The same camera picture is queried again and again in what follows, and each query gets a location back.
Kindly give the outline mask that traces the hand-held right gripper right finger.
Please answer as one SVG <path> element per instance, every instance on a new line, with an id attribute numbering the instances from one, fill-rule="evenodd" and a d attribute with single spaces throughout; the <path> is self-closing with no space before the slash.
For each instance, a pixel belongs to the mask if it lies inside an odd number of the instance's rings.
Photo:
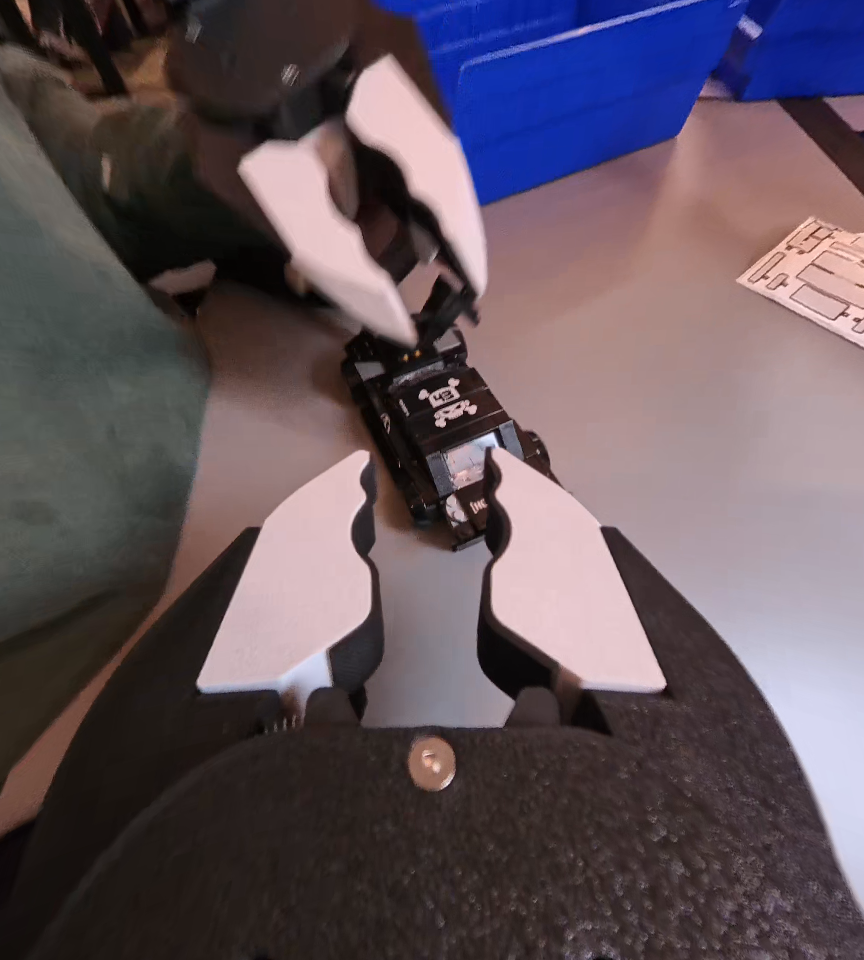
<path id="1" fill-rule="evenodd" d="M 661 694 L 667 680 L 606 541 L 576 498 L 510 452 L 486 455 L 477 656 L 515 699 L 551 690 Z"/>

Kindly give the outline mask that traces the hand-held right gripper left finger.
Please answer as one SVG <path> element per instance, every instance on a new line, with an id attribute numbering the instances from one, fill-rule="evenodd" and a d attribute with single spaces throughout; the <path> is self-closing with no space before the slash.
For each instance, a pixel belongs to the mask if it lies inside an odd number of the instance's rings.
<path id="1" fill-rule="evenodd" d="M 200 668 L 205 695 L 272 691 L 303 719 L 324 688 L 362 698 L 384 654 L 376 467 L 357 450 L 263 522 Z"/>

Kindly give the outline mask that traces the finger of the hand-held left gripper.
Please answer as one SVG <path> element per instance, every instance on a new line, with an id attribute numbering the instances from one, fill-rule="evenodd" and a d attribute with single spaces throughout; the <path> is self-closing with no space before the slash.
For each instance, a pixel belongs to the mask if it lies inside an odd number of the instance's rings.
<path id="1" fill-rule="evenodd" d="M 396 284 L 334 202 L 327 160 L 341 146 L 335 127 L 268 140 L 242 157 L 238 173 L 298 275 L 345 317 L 412 350 L 417 328 Z"/>
<path id="2" fill-rule="evenodd" d="M 431 218 L 425 232 L 478 301 L 488 280 L 486 234 L 462 144 L 396 58 L 380 57 L 359 74 L 345 125 L 401 175 L 405 199 Z"/>

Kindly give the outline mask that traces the blue storage bin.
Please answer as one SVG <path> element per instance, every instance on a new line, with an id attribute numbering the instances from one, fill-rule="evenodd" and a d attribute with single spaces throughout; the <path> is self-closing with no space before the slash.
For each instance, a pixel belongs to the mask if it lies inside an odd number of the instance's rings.
<path id="1" fill-rule="evenodd" d="M 864 1 L 751 1 L 712 76 L 743 102 L 864 95 Z"/>
<path id="2" fill-rule="evenodd" d="M 411 18 L 485 206 L 676 138 L 747 2 L 380 2 Z"/>

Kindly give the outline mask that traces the black lego car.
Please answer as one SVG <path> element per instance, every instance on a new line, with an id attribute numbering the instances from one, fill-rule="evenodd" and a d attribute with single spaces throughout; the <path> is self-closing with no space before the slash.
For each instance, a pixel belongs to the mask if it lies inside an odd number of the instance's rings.
<path id="1" fill-rule="evenodd" d="M 390 476 L 420 528 L 450 532 L 461 551 L 486 534 L 486 453 L 504 449 L 553 482 L 548 450 L 506 411 L 468 364 L 458 320 L 476 322 L 471 289 L 439 276 L 413 315 L 413 349 L 363 331 L 345 346 L 342 375 Z"/>

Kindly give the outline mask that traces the person's left forearm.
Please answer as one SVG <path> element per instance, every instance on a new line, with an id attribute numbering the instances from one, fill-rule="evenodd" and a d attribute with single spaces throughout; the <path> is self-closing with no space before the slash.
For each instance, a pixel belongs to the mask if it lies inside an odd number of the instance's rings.
<path id="1" fill-rule="evenodd" d="M 17 45 L 0 48 L 0 69 L 65 186 L 138 282 L 270 246 L 198 181 L 177 108 L 132 100 L 103 108 Z"/>

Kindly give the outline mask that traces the white sticker sheet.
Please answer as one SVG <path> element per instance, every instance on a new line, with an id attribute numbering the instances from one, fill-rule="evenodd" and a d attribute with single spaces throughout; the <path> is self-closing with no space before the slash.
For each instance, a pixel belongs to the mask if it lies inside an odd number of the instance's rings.
<path id="1" fill-rule="evenodd" d="M 864 350 L 864 232 L 810 217 L 737 283 Z"/>

